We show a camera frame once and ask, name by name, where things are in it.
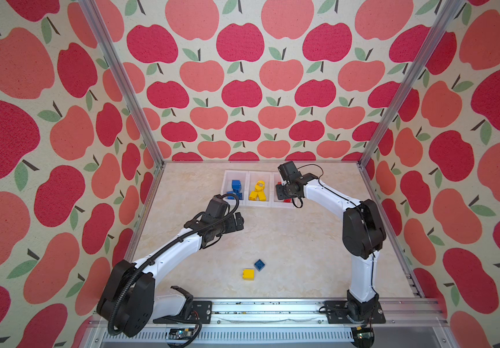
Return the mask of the dark blue lego brick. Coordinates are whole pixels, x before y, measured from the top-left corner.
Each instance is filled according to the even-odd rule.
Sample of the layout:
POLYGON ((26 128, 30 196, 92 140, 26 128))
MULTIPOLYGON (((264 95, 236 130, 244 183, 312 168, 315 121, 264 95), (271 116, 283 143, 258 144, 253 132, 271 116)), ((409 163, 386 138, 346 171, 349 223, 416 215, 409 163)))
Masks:
POLYGON ((258 270, 258 271, 261 271, 264 267, 265 267, 265 264, 263 261, 261 260, 258 260, 257 262, 254 263, 254 267, 258 270))

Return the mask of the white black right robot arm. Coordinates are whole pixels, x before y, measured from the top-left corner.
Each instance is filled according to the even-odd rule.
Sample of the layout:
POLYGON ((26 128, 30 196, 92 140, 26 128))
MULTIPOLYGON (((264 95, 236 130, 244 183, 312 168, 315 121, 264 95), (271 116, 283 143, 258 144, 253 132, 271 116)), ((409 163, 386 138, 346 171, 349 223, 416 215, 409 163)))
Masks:
POLYGON ((341 219, 342 242, 352 255, 347 317, 353 323, 370 319, 378 306, 377 262, 387 237, 377 204, 348 197, 311 173, 283 175, 276 195, 279 200, 314 201, 341 219))

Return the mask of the yellow lego brick front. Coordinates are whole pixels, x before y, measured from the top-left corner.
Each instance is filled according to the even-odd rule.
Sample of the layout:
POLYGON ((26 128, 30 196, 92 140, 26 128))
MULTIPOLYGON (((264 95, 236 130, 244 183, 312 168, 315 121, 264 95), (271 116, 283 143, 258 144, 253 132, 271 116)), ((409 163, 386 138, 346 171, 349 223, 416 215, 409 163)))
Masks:
POLYGON ((254 269, 244 269, 242 273, 242 278, 245 281, 254 281, 255 279, 255 270, 254 269))

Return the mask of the yellow round lego piece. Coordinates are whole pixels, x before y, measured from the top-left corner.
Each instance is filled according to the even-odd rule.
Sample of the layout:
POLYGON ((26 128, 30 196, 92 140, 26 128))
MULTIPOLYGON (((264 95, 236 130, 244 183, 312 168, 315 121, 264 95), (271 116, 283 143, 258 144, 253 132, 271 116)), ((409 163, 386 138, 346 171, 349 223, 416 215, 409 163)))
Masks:
POLYGON ((258 181, 254 187, 255 192, 261 192, 261 191, 264 191, 264 189, 265 189, 265 182, 264 181, 258 181))

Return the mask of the light blue lego brick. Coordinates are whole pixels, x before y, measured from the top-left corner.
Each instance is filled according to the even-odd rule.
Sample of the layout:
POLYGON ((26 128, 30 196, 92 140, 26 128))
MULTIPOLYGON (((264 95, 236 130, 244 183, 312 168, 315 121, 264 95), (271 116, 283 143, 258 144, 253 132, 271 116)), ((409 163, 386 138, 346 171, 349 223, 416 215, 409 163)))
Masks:
POLYGON ((242 182, 240 180, 232 180, 231 181, 231 188, 232 191, 235 193, 241 193, 242 192, 242 182))

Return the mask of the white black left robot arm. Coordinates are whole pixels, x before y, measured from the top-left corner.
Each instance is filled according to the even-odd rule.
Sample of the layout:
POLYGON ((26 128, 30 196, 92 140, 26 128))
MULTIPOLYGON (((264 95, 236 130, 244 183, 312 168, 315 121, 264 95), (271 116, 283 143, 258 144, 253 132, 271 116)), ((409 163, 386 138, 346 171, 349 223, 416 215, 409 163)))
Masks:
POLYGON ((244 229, 241 213, 212 217, 200 213, 161 249, 136 262, 122 260, 112 269, 96 312, 107 320, 111 336, 134 337, 148 323, 163 321, 194 325, 194 332, 181 336, 190 341, 202 329, 193 309, 193 295, 178 286, 157 293, 157 286, 184 259, 219 241, 226 233, 244 229))

